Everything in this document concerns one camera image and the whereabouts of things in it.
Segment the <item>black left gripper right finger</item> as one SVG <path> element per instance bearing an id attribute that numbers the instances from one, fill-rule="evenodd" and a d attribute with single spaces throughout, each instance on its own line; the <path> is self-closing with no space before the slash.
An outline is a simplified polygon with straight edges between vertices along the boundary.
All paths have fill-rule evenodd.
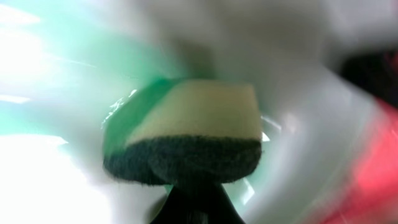
<path id="1" fill-rule="evenodd" d="M 199 186 L 198 206 L 208 215 L 208 223 L 245 224 L 221 184 L 204 183 Z"/>

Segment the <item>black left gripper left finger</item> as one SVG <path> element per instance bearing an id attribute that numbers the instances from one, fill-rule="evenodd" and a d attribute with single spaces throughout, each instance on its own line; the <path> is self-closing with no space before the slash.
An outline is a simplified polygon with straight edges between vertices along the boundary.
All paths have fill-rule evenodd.
<path id="1" fill-rule="evenodd" d="M 172 187 L 150 224 L 197 224 L 199 213 L 191 199 L 179 188 Z"/>

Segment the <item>green yellow sponge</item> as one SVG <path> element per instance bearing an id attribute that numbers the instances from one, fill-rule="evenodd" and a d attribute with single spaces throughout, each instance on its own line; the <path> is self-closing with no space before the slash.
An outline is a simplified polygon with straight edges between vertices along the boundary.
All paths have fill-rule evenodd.
<path id="1" fill-rule="evenodd" d="M 254 88 L 216 80 L 159 80 L 133 91 L 104 122 L 103 165 L 147 185 L 228 183 L 262 155 Z"/>

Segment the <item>white plate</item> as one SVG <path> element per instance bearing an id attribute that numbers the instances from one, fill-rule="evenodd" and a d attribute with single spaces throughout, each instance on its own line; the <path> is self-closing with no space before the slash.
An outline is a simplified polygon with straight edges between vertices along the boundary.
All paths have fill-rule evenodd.
<path id="1" fill-rule="evenodd" d="M 157 80 L 252 84 L 262 158 L 225 189 L 246 223 L 299 223 L 370 135 L 335 72 L 351 1 L 2 1 L 1 222 L 147 223 L 166 196 L 109 176 L 106 123 Z"/>

